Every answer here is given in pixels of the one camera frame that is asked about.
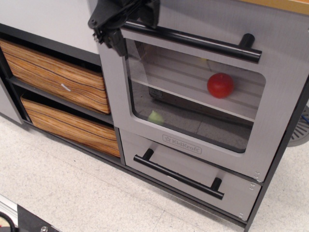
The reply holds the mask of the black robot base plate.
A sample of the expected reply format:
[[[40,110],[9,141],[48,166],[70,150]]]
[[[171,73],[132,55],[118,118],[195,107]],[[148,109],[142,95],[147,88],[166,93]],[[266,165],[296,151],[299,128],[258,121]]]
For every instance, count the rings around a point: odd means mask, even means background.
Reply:
[[[1,232],[59,232],[22,206],[12,202],[0,203]]]

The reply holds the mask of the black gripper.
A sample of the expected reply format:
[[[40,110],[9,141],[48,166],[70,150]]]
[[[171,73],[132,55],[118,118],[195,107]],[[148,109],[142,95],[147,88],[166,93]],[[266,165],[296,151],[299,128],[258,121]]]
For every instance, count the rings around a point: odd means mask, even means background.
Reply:
[[[156,28],[159,21],[159,0],[99,0],[88,21],[97,43],[105,43],[120,57],[126,56],[126,42],[120,28],[129,19],[140,19]]]

